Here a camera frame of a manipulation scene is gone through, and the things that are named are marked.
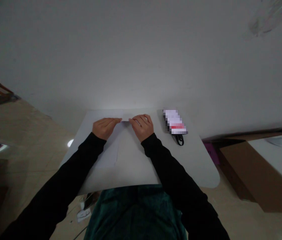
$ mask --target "white table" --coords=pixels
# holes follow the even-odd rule
[[[184,145],[179,146],[173,136],[165,130],[162,109],[125,109],[125,110],[93,110],[88,111],[75,138],[64,156],[60,166],[64,164],[78,149],[92,130],[92,124],[103,117],[122,117],[126,120],[138,114],[149,114],[153,121],[154,132],[171,154],[183,165],[187,173],[200,187],[214,188],[220,181],[219,173],[196,133],[190,118],[184,109],[178,112],[186,125],[189,134],[184,135]],[[117,162],[114,167],[92,168],[81,187],[79,194],[143,184],[159,184],[160,180],[151,163],[145,156],[143,147],[135,136],[129,122],[123,125],[116,141],[119,141]]]

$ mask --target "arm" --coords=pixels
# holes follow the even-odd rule
[[[66,217],[68,205],[77,196],[88,172],[102,153],[106,139],[120,121],[95,122],[92,133],[39,190],[0,239],[49,239],[56,224]]]
[[[164,191],[171,196],[175,207],[182,212],[181,221],[189,232],[189,239],[229,239],[218,214],[208,202],[207,195],[156,137],[150,116],[144,116],[146,116],[144,119],[138,116],[133,118],[141,122],[140,126],[136,126],[135,121],[130,122],[144,147],[146,156],[152,161]]]

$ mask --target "phone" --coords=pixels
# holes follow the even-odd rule
[[[163,116],[167,131],[172,135],[188,134],[187,128],[182,122],[182,118],[178,114],[178,110],[173,108],[164,108]]]

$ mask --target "white wall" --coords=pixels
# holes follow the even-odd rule
[[[202,138],[282,126],[282,23],[259,1],[0,1],[0,82],[72,132],[87,109],[187,105]]]

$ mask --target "pink object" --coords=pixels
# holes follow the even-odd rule
[[[215,165],[220,165],[220,161],[217,155],[217,152],[214,150],[212,143],[203,143],[205,148],[207,149],[212,161]]]

